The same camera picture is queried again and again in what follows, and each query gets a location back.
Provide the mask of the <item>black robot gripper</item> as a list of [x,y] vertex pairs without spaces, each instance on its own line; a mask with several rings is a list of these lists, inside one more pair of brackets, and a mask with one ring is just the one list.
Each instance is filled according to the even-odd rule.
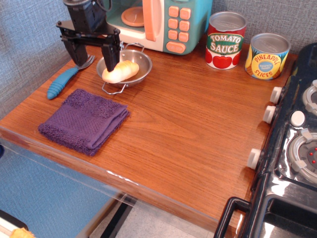
[[102,49],[106,68],[113,71],[120,61],[120,30],[109,25],[106,14],[111,10],[112,1],[104,6],[102,0],[64,0],[70,20],[59,21],[61,40],[74,63],[82,66],[88,59],[86,45]]

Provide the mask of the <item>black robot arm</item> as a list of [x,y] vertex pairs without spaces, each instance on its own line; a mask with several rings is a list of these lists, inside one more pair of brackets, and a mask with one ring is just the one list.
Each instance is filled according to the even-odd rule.
[[120,30],[109,25],[106,14],[112,1],[64,0],[70,20],[59,21],[61,40],[74,63],[83,66],[88,59],[87,46],[100,47],[108,71],[113,71],[120,61]]

